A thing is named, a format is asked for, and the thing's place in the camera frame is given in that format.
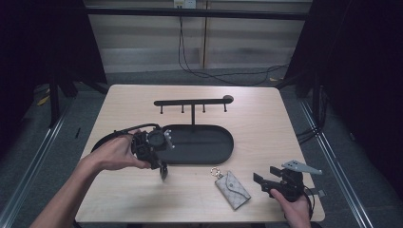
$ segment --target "gray carpet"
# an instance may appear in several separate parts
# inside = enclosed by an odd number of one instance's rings
[[[207,70],[211,74],[234,72],[259,72],[265,69],[216,69]],[[257,86],[273,86],[278,83],[286,68],[270,72],[268,79]],[[265,74],[249,74],[220,76],[238,85],[252,85],[265,79]],[[107,75],[109,85],[138,84],[138,85],[203,85],[203,86],[233,86],[214,78],[201,78],[181,70],[118,73]],[[79,160],[86,145],[92,126],[97,118],[105,95],[102,95],[86,85],[77,85],[78,96],[66,116],[65,122],[50,148],[40,172],[29,190],[12,227],[28,227],[38,213],[51,199],[55,192],[65,182]],[[280,91],[290,120],[296,133],[309,128],[302,112],[300,100],[294,93],[293,86],[287,86]],[[0,172],[0,206],[4,206],[12,196],[19,180],[24,175],[37,148],[44,139],[50,120],[48,104],[32,105],[23,120],[20,135],[15,139],[9,154],[1,160]],[[352,141],[348,129],[334,113],[328,109],[324,128],[334,152],[346,172],[354,190],[361,199],[374,227],[400,227],[403,224],[403,204],[385,179],[377,172],[365,156],[365,151],[359,144]],[[305,160],[313,167],[320,167],[324,175],[313,176],[317,188],[323,189],[326,196],[321,198],[326,219],[320,224],[323,227],[359,227],[348,202],[338,186],[338,183],[323,156],[315,138],[301,146]],[[125,224],[85,224],[84,227],[125,227]],[[267,227],[287,227],[283,223],[270,223]]]

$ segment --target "wallet flap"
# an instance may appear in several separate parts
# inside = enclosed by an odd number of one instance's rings
[[[227,173],[227,179],[225,185],[227,188],[232,191],[239,193],[246,197],[247,199],[251,198],[249,193],[245,190],[245,188],[240,184],[240,182],[237,180],[237,178],[231,173],[231,171],[228,171]]]

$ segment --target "person's left hand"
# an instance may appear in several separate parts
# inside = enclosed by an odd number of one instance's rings
[[[139,132],[139,130],[130,131],[130,134]],[[102,144],[87,156],[89,160],[96,163],[99,171],[119,170],[128,166],[138,168],[150,168],[147,161],[138,160],[130,149],[132,135],[123,135]]]

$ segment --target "wallet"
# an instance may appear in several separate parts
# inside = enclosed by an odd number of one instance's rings
[[[251,199],[249,193],[230,171],[226,175],[222,175],[218,170],[218,175],[216,176],[219,178],[216,180],[216,185],[234,210]]]

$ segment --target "light wood table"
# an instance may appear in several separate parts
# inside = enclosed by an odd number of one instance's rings
[[[168,165],[162,181],[158,170],[135,167],[103,171],[93,182],[77,215],[79,222],[270,222],[284,220],[278,203],[253,181],[256,172],[270,181],[280,178],[269,167],[281,168],[290,160],[305,162],[279,92],[275,88],[114,85],[109,90],[89,136],[83,157],[103,136],[139,124],[191,124],[190,107],[167,106],[160,114],[158,100],[219,99],[234,97],[227,105],[196,106],[196,124],[226,128],[234,138],[228,161],[218,164],[231,171],[252,198],[234,211],[210,175],[212,165]],[[311,176],[304,183],[314,187]],[[323,220],[316,197],[313,220]]]

